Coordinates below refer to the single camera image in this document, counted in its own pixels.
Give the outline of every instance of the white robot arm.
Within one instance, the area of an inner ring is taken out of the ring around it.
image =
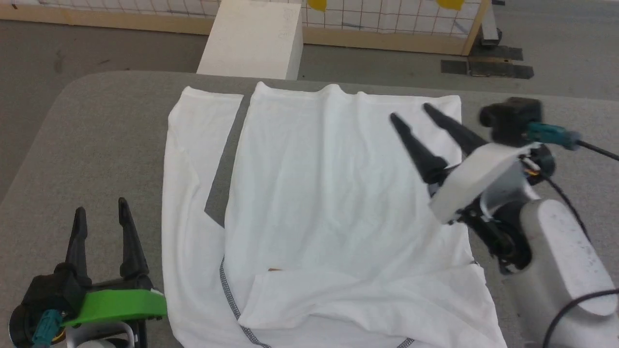
[[[547,178],[541,167],[554,171],[548,149],[523,139],[526,132],[519,129],[541,120],[541,104],[536,110],[535,103],[511,98],[490,109],[511,113],[507,127],[493,129],[493,140],[503,144],[487,143],[424,105],[467,155],[451,168],[414,138],[397,115],[391,121],[428,184],[436,218],[467,224],[498,260],[525,348],[619,347],[619,290],[574,215],[561,202],[541,199],[531,187],[530,182]],[[536,112],[539,117],[531,117]],[[518,119],[521,124],[514,124]]]

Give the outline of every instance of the black cable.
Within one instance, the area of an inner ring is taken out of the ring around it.
[[[591,151],[595,151],[595,152],[597,152],[597,153],[598,153],[598,154],[600,154],[600,155],[604,155],[604,156],[606,156],[606,157],[609,157],[609,158],[611,158],[611,159],[614,159],[614,160],[616,160],[616,161],[619,161],[619,155],[616,155],[616,154],[613,154],[613,153],[612,153],[612,152],[610,152],[610,151],[606,151],[606,150],[604,150],[604,149],[601,149],[601,148],[599,148],[599,147],[597,147],[597,146],[595,146],[595,145],[593,145],[593,144],[590,144],[590,143],[588,143],[588,142],[586,142],[586,141],[577,140],[577,141],[576,141],[576,144],[577,144],[577,145],[580,145],[580,146],[582,146],[582,147],[584,147],[584,148],[586,148],[586,149],[589,149],[589,150],[591,150]]]
[[[572,205],[572,202],[569,200],[568,195],[565,194],[565,192],[563,192],[563,190],[559,187],[559,185],[557,185],[554,181],[552,181],[552,179],[544,174],[544,172],[542,172],[541,170],[539,171],[539,176],[546,180],[546,182],[550,185],[550,187],[552,187],[556,193],[561,196],[561,199],[565,202],[565,205],[567,205],[567,207],[569,208],[569,211],[572,212],[572,215],[574,215],[574,217],[576,218],[576,221],[578,221],[578,225],[580,225],[582,232],[584,233],[584,236],[587,237],[587,240],[589,241],[589,243],[591,242],[591,238],[589,238],[589,232],[587,232],[587,227],[585,227],[584,222],[582,221],[580,214],[578,214],[578,211],[576,210],[576,208]]]
[[[616,295],[616,294],[619,294],[619,289],[592,292],[591,294],[583,295],[583,296],[580,296],[570,301],[567,305],[565,305],[559,311],[559,313],[550,322],[550,325],[548,326],[548,329],[546,330],[546,335],[544,335],[544,338],[543,338],[542,348],[548,348],[548,345],[550,344],[550,338],[552,337],[552,333],[555,331],[556,326],[559,324],[559,320],[561,320],[562,317],[564,317],[565,314],[567,314],[567,312],[569,312],[572,308],[578,306],[581,302],[590,300],[592,298],[608,296],[608,295]]]

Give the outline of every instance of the gray table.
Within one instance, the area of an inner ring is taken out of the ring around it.
[[[75,208],[86,208],[89,274],[97,281],[118,275],[122,257],[117,199],[129,201],[153,282],[163,288],[161,271],[161,195],[167,118],[184,87],[244,94],[222,156],[207,211],[219,222],[227,201],[236,142],[257,79],[209,77],[171,72],[107,72],[69,85],[48,113],[6,197],[0,204],[0,327],[21,301],[33,276],[53,271],[66,252]],[[265,80],[271,87],[319,90],[323,82]],[[476,115],[482,106],[507,94],[344,84],[348,93],[458,94],[466,125],[480,134]],[[619,151],[619,103],[564,97],[543,100],[547,122],[580,130],[592,142]],[[616,214],[619,163],[586,152],[556,150],[556,181],[573,198],[589,227],[593,244],[619,281]],[[544,187],[540,192],[552,193]],[[494,262],[477,237],[474,254],[486,269],[503,334],[510,347],[521,341],[513,309],[500,286]],[[166,321],[149,324],[151,347],[179,347]],[[10,347],[7,339],[1,347]]]

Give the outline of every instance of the wire grid panel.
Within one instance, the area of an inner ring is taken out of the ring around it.
[[[182,17],[217,15],[222,0],[0,0],[86,11],[125,12]],[[378,33],[413,33],[466,38],[482,0],[465,0],[459,11],[442,8],[435,0],[327,0],[325,12],[307,0],[253,0],[301,4],[307,27]]]
[[[309,27],[378,33],[414,33],[466,38],[481,0],[466,0],[460,11],[435,0],[327,0],[325,12],[303,5]]]

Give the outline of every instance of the gray stitching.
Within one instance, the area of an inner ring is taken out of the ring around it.
[[[225,259],[226,257],[224,256],[222,258],[221,265],[219,265],[219,279],[222,281],[223,293],[224,295],[226,295],[226,300],[228,300],[228,305],[230,306],[230,309],[232,310],[232,313],[234,314],[236,320],[238,320],[238,318],[241,316],[241,311],[238,310],[236,302],[234,301],[234,296],[232,295],[232,291],[230,290],[230,286],[228,285],[228,280],[226,279],[226,273],[223,270],[223,261]],[[254,335],[254,333],[251,332],[250,329],[242,325],[239,325],[239,326],[241,326],[241,329],[243,330],[243,332],[245,333],[245,336],[247,336],[250,342],[252,342],[253,344],[257,346],[262,346],[262,348],[272,348],[268,344],[264,344],[260,342],[258,338],[256,337],[256,335]],[[414,339],[407,338],[404,340],[404,342],[400,343],[400,345],[397,346],[396,348],[408,348],[408,346],[410,346],[413,342],[415,342]]]

